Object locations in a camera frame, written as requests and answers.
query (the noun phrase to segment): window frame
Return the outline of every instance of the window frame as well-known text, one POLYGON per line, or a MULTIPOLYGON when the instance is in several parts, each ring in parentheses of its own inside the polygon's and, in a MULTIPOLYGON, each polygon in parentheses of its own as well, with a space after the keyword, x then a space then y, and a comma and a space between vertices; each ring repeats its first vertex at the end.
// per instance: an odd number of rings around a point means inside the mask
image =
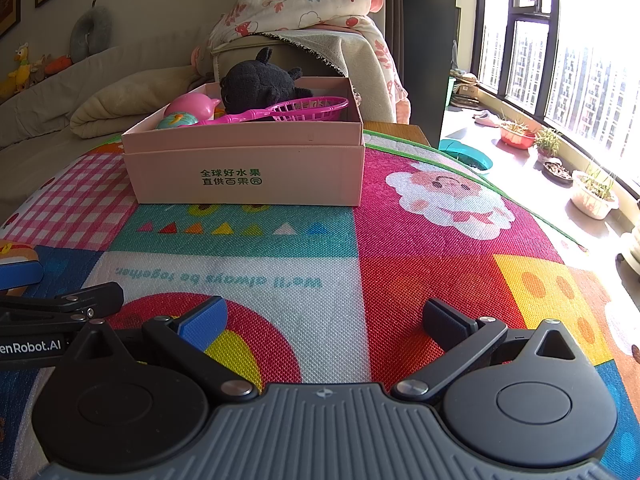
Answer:
MULTIPOLYGON (((478 75, 480 69, 480 61, 482 56, 482 37, 484 34, 484 1, 476 0, 476 26, 474 30, 473 51, 471 57, 471 72, 478 75)), ((546 119, 546 106, 551 92, 551 84, 553 82, 554 68, 556 63, 556 55, 558 54, 558 27, 560 17, 560 0, 551 0, 551 10, 548 14, 541 11, 542 0, 537 0, 535 5, 531 7, 518 7, 514 5, 515 0, 509 0, 509 11, 507 17, 507 26, 504 37, 504 51, 502 53, 502 64, 500 66, 500 78, 498 80, 498 91, 488 88, 478 80, 480 88, 488 94, 497 97, 501 101, 516 108, 519 112, 533 118, 536 122, 543 126, 548 126, 555 130, 558 127, 550 124, 546 119), (546 36, 545 58, 542 67, 542 76, 538 82, 540 90, 536 101, 535 111, 523 108, 517 102, 509 99, 507 95, 509 76, 511 71, 511 61, 513 59, 513 44, 516 33, 516 22, 535 22, 546 23, 548 25, 548 33, 546 36)), ((571 134, 560 132, 562 138, 571 144, 575 149, 580 151, 588 159, 603 168, 607 173, 616 174, 615 171, 600 164, 597 158, 588 152, 588 150, 580 145, 577 140, 572 138, 571 134)), ((616 176, 616 181, 623 187, 635 200, 640 199, 640 183, 626 182, 620 176, 616 176)))

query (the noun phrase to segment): santa claus print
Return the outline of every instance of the santa claus print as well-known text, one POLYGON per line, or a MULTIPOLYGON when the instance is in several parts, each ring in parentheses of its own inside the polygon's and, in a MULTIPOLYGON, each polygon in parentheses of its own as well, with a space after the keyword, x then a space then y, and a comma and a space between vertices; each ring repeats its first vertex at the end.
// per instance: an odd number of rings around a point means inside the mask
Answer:
POLYGON ((403 209, 429 222, 453 226, 476 240, 493 240, 515 220, 500 195, 476 182, 429 164, 412 164, 418 173, 392 173, 386 183, 396 188, 403 209))

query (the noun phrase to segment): pink toy racket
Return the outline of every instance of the pink toy racket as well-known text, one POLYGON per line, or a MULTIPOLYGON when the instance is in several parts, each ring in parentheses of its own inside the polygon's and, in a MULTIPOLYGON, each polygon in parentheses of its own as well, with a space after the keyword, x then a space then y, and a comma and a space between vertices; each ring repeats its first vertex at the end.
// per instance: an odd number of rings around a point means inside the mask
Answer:
POLYGON ((305 97, 284 101, 268 108, 247 110, 242 114, 225 115, 217 119, 200 121, 203 124, 228 124, 273 117, 276 121, 336 121, 340 110, 349 105, 344 97, 305 97))

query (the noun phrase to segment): pink cardboard box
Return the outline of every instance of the pink cardboard box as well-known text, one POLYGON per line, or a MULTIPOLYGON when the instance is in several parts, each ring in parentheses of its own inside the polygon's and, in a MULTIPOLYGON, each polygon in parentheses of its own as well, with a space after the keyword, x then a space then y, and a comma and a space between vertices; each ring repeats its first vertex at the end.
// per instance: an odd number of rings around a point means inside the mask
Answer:
MULTIPOLYGON (((340 121, 257 121, 155 130, 164 108, 122 135, 140 203, 360 205, 364 142, 351 82, 302 77, 346 97, 340 121)), ((193 90, 220 98, 218 83, 193 90)))

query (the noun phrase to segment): floral blanket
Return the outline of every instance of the floral blanket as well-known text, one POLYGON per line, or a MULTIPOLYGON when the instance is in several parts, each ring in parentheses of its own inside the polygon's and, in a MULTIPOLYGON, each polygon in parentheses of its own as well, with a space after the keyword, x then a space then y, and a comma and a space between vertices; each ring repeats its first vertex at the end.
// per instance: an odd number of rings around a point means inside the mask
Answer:
POLYGON ((209 56, 222 44, 256 32, 297 30, 329 25, 358 31, 376 53, 394 112, 394 121, 409 123, 411 105, 389 54, 385 38, 367 16, 372 0, 237 0, 211 31, 206 45, 196 50, 200 75, 210 72, 209 56))

